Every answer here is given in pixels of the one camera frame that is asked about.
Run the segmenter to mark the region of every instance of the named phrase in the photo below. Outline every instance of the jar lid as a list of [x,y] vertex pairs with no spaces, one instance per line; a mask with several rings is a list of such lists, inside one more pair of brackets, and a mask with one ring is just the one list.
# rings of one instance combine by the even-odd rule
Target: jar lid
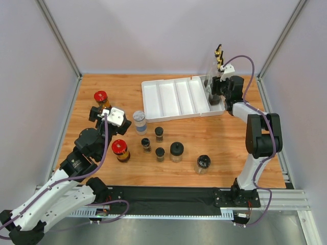
[[98,102],[103,102],[108,99],[108,96],[105,91],[98,91],[94,94],[94,99]]
[[198,166],[201,168],[208,168],[211,164],[210,157],[207,155],[201,155],[198,158]]
[[142,121],[145,118],[145,114],[143,111],[135,111],[133,118],[135,121]]
[[155,150],[155,153],[157,156],[162,157],[165,154],[165,150],[163,148],[159,147]]
[[127,149],[127,144],[122,139],[118,139],[112,143],[111,149],[115,154],[125,153]]
[[170,153],[174,156],[180,156],[184,152],[184,146],[181,142],[174,142],[170,146]]
[[156,127],[154,132],[155,132],[155,135],[161,136],[162,134],[164,134],[164,129],[162,127]]
[[149,146],[150,145],[150,140],[148,138],[143,138],[141,140],[142,146]]

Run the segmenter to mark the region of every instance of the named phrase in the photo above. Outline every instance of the bottle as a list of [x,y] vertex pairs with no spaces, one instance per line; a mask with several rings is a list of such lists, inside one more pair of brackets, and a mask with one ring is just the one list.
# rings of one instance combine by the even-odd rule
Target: bottle
[[143,138],[141,140],[141,144],[143,146],[143,151],[145,153],[150,153],[151,152],[150,140],[148,138]]
[[194,166],[194,171],[199,174],[203,175],[208,172],[208,168],[210,167],[211,160],[210,157],[207,155],[201,155],[198,157],[198,160]]
[[145,135],[147,133],[147,120],[143,111],[135,111],[133,114],[134,123],[136,126],[136,132],[139,135]]
[[127,149],[127,144],[122,139],[115,140],[111,145],[111,149],[117,156],[119,162],[127,162],[131,157]]
[[163,162],[165,160],[165,150],[161,147],[155,150],[155,154],[157,155],[157,161]]
[[164,136],[163,136],[164,129],[162,127],[156,127],[154,133],[155,133],[155,139],[158,143],[164,140]]
[[184,146],[181,142],[174,142],[170,146],[170,160],[180,162],[184,152]]
[[94,99],[99,106],[102,106],[102,109],[109,108],[111,109],[111,104],[108,100],[107,93],[105,91],[98,91],[94,94]]

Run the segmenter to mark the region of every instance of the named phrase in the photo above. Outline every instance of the red lid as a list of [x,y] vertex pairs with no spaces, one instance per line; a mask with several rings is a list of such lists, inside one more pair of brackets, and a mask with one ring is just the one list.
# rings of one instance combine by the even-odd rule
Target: red lid
[[108,96],[105,91],[98,91],[94,94],[94,99],[99,102],[105,101],[107,98]]
[[115,140],[111,145],[112,151],[116,154],[124,153],[126,152],[126,142],[122,139]]

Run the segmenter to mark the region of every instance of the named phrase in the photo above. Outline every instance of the black lid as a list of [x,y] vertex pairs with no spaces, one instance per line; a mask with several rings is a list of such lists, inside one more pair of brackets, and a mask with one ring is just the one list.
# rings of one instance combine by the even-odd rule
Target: black lid
[[163,148],[159,147],[155,150],[155,153],[157,156],[162,157],[165,154],[165,150]]
[[201,168],[208,168],[211,164],[210,157],[207,155],[201,155],[198,158],[198,166]]
[[162,127],[156,127],[154,132],[155,132],[155,135],[161,136],[164,133],[164,129]]
[[174,142],[170,146],[170,153],[174,156],[180,156],[184,152],[184,146],[181,142]]
[[143,138],[143,139],[141,140],[141,144],[142,144],[143,146],[149,146],[149,145],[150,145],[150,140],[149,140],[148,138]]

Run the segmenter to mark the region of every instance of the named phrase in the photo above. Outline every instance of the robotic arm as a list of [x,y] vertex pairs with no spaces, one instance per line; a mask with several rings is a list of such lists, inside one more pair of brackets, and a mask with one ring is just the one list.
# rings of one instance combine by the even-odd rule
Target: robotic arm
[[[105,116],[108,123],[107,135],[104,127]],[[20,207],[0,213],[2,224],[18,216],[6,227],[14,244],[37,244],[53,225],[67,215],[85,205],[105,202],[110,195],[108,188],[99,178],[91,178],[78,191],[60,199],[67,191],[80,184],[85,179],[84,175],[97,168],[94,161],[101,161],[106,154],[105,138],[108,138],[109,145],[113,135],[124,135],[131,125],[131,121],[126,119],[125,112],[115,107],[103,110],[102,107],[92,107],[89,120],[96,121],[96,128],[84,129],[80,133],[75,140],[73,151],[60,164],[50,180]],[[53,185],[56,181],[78,176],[82,178]],[[22,213],[30,204],[31,207]]]
[[248,102],[243,100],[244,79],[234,76],[235,69],[231,64],[223,65],[223,51],[221,45],[215,51],[217,59],[217,69],[214,75],[209,75],[204,81],[208,100],[212,105],[224,99],[225,110],[232,116],[240,118],[247,123],[246,128],[246,149],[249,153],[241,174],[235,179],[230,191],[218,190],[215,196],[218,197],[216,205],[220,207],[248,207],[251,201],[253,207],[259,207],[259,195],[256,186],[261,173],[270,161],[266,160],[258,169],[264,159],[273,154],[273,144],[276,152],[280,152],[283,147],[281,122],[276,113],[263,114],[267,117],[272,129],[274,142],[271,140],[268,126],[258,109],[254,110]]

